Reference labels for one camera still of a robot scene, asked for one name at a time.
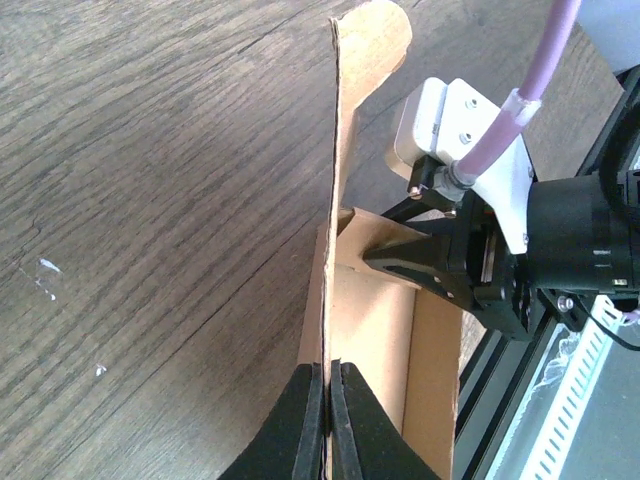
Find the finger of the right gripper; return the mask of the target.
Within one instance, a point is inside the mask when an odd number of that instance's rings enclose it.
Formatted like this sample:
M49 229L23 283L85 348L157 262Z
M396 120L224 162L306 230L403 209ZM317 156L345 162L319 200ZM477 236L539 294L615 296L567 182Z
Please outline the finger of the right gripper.
M465 308L465 273L455 268L450 235L422 237L366 251L368 267L409 281Z
M398 224L428 235L455 235L463 232L463 223L457 218L446 216L456 210L458 205L439 193L427 192L419 198L407 197L385 211L382 216ZM444 214L444 217L432 220L416 221L415 218L432 210Z

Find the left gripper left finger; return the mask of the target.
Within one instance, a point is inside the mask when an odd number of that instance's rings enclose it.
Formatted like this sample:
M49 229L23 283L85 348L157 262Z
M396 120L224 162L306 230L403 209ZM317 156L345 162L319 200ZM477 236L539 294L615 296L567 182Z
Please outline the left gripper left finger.
M322 368L300 364L258 433L223 479L325 479L325 397Z

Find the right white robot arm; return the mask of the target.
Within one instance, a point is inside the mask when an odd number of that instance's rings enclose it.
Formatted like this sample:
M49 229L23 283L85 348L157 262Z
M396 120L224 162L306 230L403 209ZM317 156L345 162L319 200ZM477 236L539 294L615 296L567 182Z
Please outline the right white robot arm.
M598 174L536 182L528 199L528 245L510 252L496 215L467 193L453 219L416 221L405 200L393 221L415 240L372 248L368 267L410 281L474 316L488 330L531 340L546 316L584 329L599 295L621 311L639 304L639 225L610 208Z

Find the small cardboard box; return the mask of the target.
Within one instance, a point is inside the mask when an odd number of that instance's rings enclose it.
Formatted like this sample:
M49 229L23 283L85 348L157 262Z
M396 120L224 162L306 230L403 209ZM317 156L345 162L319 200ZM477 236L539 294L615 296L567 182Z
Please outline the small cardboard box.
M428 291L371 269L363 254L410 230L342 204L357 145L357 111L402 64L412 39L405 11L368 1L331 20L336 59L332 187L316 243L299 359L321 366L327 477L332 477L331 362L353 363L409 447L453 475L462 313Z

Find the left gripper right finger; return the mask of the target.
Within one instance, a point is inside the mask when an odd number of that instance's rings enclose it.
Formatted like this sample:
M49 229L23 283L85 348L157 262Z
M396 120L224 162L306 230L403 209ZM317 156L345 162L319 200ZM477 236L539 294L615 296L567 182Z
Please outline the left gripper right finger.
M409 447L353 363L331 362L334 479L436 479Z

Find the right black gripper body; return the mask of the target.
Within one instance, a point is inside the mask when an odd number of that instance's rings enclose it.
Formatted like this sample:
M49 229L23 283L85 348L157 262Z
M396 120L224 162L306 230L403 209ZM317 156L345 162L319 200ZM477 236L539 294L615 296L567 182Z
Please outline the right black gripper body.
M474 192L465 194L453 220L447 267L469 290L453 298L483 327L511 340L532 340L541 312L536 290L510 252L496 214Z

